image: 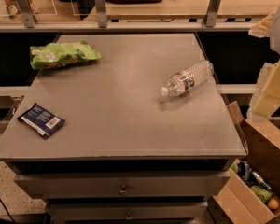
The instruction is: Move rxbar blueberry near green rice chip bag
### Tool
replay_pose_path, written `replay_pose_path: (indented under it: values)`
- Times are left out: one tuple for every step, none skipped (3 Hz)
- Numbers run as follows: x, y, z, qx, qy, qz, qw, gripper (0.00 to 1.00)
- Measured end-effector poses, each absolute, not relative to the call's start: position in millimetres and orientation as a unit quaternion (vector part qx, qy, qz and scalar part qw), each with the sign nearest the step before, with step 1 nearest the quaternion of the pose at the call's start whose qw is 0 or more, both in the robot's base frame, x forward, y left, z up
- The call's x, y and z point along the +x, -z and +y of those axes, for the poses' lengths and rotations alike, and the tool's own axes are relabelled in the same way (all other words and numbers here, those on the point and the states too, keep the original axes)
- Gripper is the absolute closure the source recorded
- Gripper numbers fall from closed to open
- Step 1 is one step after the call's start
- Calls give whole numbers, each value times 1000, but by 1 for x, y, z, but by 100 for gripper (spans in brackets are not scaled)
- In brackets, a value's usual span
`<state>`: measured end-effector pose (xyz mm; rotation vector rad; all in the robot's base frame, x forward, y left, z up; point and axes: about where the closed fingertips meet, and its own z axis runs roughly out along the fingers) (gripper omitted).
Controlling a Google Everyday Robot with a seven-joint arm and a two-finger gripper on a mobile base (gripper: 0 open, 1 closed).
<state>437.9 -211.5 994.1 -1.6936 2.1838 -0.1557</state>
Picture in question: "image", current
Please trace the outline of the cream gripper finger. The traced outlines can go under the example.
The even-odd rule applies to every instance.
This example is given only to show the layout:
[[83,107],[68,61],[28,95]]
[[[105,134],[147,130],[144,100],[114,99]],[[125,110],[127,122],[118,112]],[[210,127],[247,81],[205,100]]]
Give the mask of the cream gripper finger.
[[272,28],[274,14],[270,13],[256,25],[252,26],[248,33],[257,38],[269,37]]
[[280,60],[260,69],[248,108],[250,119],[268,119],[280,107]]

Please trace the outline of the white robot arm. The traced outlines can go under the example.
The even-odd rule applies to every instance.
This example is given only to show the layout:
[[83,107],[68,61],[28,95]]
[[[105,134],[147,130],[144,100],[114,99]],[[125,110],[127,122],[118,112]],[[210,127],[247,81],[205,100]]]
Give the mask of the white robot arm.
[[[258,38],[268,37],[270,49],[280,54],[280,7],[248,32]],[[280,107],[280,59],[275,64],[265,63],[260,69],[247,116],[252,120],[270,118]]]

